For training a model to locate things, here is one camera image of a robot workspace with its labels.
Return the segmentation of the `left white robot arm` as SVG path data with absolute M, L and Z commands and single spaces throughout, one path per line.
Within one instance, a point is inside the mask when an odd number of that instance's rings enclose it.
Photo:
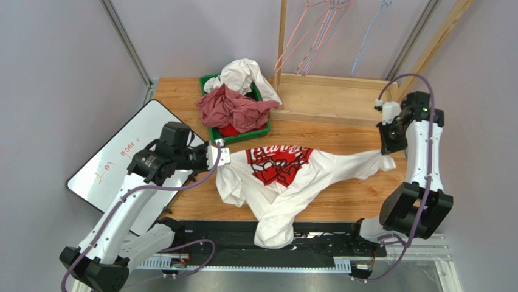
M 168 122 L 159 138 L 151 141 L 131 158 L 120 190 L 99 222 L 78 244 L 67 246 L 60 262 L 67 269 L 61 290 L 67 290 L 70 277 L 94 291 L 120 291 L 128 277 L 154 254 L 173 249 L 177 228 L 156 223 L 144 234 L 124 242 L 142 209 L 158 191 L 179 192 L 189 187 L 165 187 L 164 182 L 178 170 L 211 176 L 220 162 L 223 143 L 205 141 L 192 146 L 193 130 L 180 122 Z

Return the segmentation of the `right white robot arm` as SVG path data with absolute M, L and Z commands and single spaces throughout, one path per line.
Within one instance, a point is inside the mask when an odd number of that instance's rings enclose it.
M 454 199 L 444 192 L 439 152 L 444 113 L 432 108 L 429 93 L 416 91 L 401 103 L 378 104 L 381 153 L 405 150 L 404 182 L 383 202 L 377 217 L 359 222 L 359 236 L 376 243 L 405 235 L 428 239 L 451 211 Z

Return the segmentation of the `white t-shirt red print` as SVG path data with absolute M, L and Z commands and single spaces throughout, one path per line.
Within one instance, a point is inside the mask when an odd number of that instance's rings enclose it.
M 330 185 L 396 168 L 379 150 L 337 155 L 296 145 L 242 150 L 230 160 L 216 174 L 219 195 L 226 204 L 250 207 L 258 220 L 254 245 L 266 249 L 288 246 L 296 216 Z

